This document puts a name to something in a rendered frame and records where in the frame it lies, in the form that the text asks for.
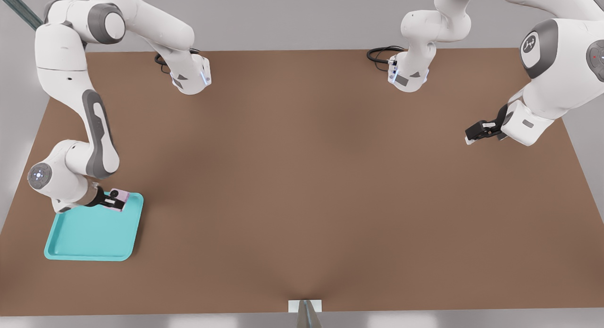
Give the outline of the silver frame post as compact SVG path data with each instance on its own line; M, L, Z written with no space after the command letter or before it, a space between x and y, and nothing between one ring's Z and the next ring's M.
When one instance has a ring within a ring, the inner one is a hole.
M15 12L34 31L43 25L43 21L29 8L23 0L1 0Z
M289 300L289 313L297 313L296 328L323 328L318 313L323 311L322 300Z

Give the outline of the pale blue-green tray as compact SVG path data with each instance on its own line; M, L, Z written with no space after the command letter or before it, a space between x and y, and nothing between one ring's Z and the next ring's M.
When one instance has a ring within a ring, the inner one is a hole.
M52 261L125 261L134 249L144 197L130 193L123 210L78 206L55 215L44 248Z

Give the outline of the small pale lilac phone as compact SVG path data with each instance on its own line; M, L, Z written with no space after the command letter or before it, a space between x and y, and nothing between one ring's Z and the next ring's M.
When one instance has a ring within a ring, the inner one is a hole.
M112 189L109 193L108 207L112 210L122 211L129 199L130 193L124 190Z

